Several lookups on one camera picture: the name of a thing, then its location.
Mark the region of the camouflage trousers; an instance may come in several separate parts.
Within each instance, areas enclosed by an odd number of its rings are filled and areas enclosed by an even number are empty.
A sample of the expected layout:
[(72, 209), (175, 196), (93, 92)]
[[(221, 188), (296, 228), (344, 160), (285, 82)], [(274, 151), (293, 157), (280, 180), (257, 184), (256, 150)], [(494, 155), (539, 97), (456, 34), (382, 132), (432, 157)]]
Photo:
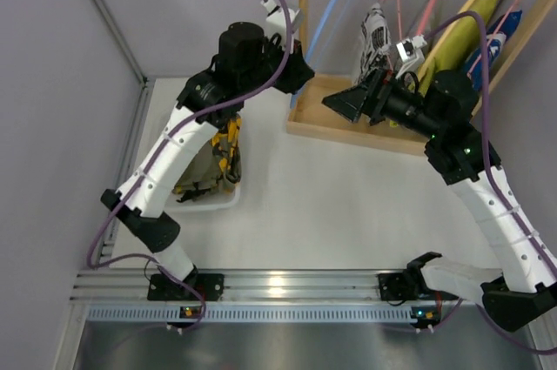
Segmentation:
[(236, 190), (242, 178), (241, 126), (242, 118), (236, 115), (199, 150), (172, 190), (178, 203), (197, 202)]

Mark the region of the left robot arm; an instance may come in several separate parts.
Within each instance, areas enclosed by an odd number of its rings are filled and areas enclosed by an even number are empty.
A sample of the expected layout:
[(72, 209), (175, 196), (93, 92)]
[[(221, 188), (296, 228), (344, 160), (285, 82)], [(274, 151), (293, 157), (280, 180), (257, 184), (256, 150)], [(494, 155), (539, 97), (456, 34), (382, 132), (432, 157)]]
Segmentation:
[(179, 224), (164, 211), (185, 168), (244, 106), (275, 88), (293, 93), (313, 77), (290, 22), (231, 24), (218, 39), (207, 69), (191, 76), (179, 93), (156, 143), (132, 175), (102, 204), (149, 250), (171, 278), (189, 281), (197, 268), (179, 244)]

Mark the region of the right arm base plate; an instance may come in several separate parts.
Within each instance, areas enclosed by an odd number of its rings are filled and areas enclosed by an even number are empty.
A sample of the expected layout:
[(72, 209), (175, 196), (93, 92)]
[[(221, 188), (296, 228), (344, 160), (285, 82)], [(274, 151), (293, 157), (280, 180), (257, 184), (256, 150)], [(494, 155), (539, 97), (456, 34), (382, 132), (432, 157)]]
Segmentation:
[(379, 293), (384, 301), (434, 300), (434, 291), (427, 289), (415, 272), (385, 272), (378, 275)]

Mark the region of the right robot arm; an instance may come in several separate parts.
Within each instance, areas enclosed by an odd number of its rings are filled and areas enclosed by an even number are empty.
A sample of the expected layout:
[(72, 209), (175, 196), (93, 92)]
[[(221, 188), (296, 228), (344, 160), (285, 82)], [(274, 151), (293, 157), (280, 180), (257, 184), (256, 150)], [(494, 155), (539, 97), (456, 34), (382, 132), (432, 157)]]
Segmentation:
[(482, 231), (498, 268), (461, 264), (427, 252), (403, 274), (413, 296), (449, 293), (473, 302), (500, 329), (513, 333), (556, 306), (556, 258), (542, 245), (513, 195), (500, 157), (472, 123), (480, 94), (466, 74), (436, 73), (425, 94), (402, 75), (376, 69), (322, 104), (354, 123), (393, 120), (426, 138), (426, 159)]

